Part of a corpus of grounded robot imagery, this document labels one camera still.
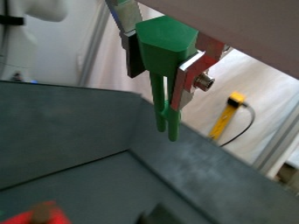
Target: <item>gray surface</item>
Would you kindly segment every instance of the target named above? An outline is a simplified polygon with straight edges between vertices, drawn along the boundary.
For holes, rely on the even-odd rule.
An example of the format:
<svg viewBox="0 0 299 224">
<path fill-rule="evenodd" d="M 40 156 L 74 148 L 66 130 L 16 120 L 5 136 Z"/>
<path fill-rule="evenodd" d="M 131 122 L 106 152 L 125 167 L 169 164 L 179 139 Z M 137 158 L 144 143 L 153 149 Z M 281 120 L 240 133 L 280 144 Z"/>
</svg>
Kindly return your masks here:
<svg viewBox="0 0 299 224">
<path fill-rule="evenodd" d="M 136 0 L 299 79 L 297 0 Z"/>
<path fill-rule="evenodd" d="M 296 224 L 295 196 L 185 126 L 171 143 L 153 115 L 144 101 L 131 150 L 192 204 L 223 224 Z"/>
<path fill-rule="evenodd" d="M 0 82 L 0 189 L 128 149 L 136 94 Z"/>
<path fill-rule="evenodd" d="M 4 82 L 0 95 L 0 185 L 10 186 L 0 194 L 0 219 L 57 200 L 73 223 L 132 223 L 157 202 L 187 223 L 205 223 L 203 216 L 224 224 L 297 223 L 295 196 L 185 126 L 171 143 L 137 95 Z M 128 148 L 156 176 L 125 152 L 61 171 Z M 187 214 L 171 189 L 201 217 Z"/>
<path fill-rule="evenodd" d="M 133 224 L 163 203 L 185 224 L 208 224 L 128 152 L 40 178 L 0 194 L 0 221 L 54 200 L 70 223 Z"/>
</svg>

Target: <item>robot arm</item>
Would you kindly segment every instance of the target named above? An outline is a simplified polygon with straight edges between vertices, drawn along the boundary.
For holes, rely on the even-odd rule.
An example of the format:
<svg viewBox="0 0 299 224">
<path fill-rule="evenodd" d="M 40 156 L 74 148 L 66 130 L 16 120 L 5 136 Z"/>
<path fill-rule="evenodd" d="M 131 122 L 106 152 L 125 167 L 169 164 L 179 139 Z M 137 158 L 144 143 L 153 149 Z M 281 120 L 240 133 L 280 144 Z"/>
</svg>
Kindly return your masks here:
<svg viewBox="0 0 299 224">
<path fill-rule="evenodd" d="M 106 5 L 120 30 L 128 76 L 135 78 L 144 70 L 149 71 L 156 127 L 164 132 L 168 124 L 168 137 L 175 141 L 180 111 L 195 89 L 211 88 L 213 79 L 207 75 L 208 69 L 223 58 L 227 47 L 168 17 L 143 21 L 135 0 L 106 0 Z"/>
<path fill-rule="evenodd" d="M 26 13 L 41 20 L 60 22 L 68 15 L 68 3 L 65 0 L 37 0 Z"/>
</svg>

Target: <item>dark object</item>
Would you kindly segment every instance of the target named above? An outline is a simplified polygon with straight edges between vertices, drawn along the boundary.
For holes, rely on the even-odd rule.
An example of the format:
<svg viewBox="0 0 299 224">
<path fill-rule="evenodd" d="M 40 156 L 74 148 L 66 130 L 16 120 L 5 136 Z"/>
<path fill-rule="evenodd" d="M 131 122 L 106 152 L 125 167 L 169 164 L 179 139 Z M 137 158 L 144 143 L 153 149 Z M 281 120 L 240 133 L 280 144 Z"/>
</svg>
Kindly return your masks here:
<svg viewBox="0 0 299 224">
<path fill-rule="evenodd" d="M 24 18 L 0 15 L 0 25 L 24 25 Z"/>
<path fill-rule="evenodd" d="M 160 204 L 153 209 L 152 213 L 145 216 L 140 215 L 136 224 L 183 224 L 179 218 L 169 212 L 169 210 Z"/>
<path fill-rule="evenodd" d="M 12 81 L 20 81 L 20 82 L 24 81 L 22 76 L 21 76 L 20 73 L 16 73 L 16 74 L 13 75 Z"/>
<path fill-rule="evenodd" d="M 129 78 L 135 78 L 139 74 L 145 71 L 145 66 L 140 54 L 139 44 L 136 33 L 133 34 L 121 34 L 123 38 L 121 41 L 127 42 L 123 43 L 123 46 L 127 46 L 125 50 L 125 68 L 127 68 L 127 75 Z"/>
</svg>

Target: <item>metal bracket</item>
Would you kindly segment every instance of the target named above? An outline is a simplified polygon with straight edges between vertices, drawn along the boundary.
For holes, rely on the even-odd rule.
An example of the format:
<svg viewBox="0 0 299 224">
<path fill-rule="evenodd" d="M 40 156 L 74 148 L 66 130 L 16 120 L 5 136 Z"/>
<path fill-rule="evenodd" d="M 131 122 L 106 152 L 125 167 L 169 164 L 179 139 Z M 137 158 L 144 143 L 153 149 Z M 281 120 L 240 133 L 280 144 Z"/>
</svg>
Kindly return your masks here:
<svg viewBox="0 0 299 224">
<path fill-rule="evenodd" d="M 208 76 L 208 69 L 231 51 L 220 41 L 203 33 L 199 34 L 196 48 L 204 53 L 197 52 L 177 69 L 171 100 L 171 107 L 176 111 L 192 100 L 196 88 L 204 92 L 209 90 L 215 80 Z"/>
<path fill-rule="evenodd" d="M 143 21 L 137 2 L 135 0 L 105 1 L 120 30 L 121 46 L 125 49 L 127 75 L 135 78 L 145 70 L 136 38 L 136 23 Z"/>
</svg>

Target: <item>red object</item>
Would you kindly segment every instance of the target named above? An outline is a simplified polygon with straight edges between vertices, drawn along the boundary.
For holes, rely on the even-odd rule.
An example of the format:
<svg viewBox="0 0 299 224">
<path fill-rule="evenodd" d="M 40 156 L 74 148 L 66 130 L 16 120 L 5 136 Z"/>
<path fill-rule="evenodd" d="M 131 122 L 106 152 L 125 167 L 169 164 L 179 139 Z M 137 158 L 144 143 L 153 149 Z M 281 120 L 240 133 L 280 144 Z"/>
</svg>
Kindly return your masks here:
<svg viewBox="0 0 299 224">
<path fill-rule="evenodd" d="M 46 205 L 53 206 L 50 209 L 50 219 L 48 224 L 70 224 L 65 214 L 58 209 L 53 201 L 44 202 Z M 32 219 L 33 211 L 20 213 L 13 218 L 1 222 L 1 224 L 29 224 Z"/>
</svg>

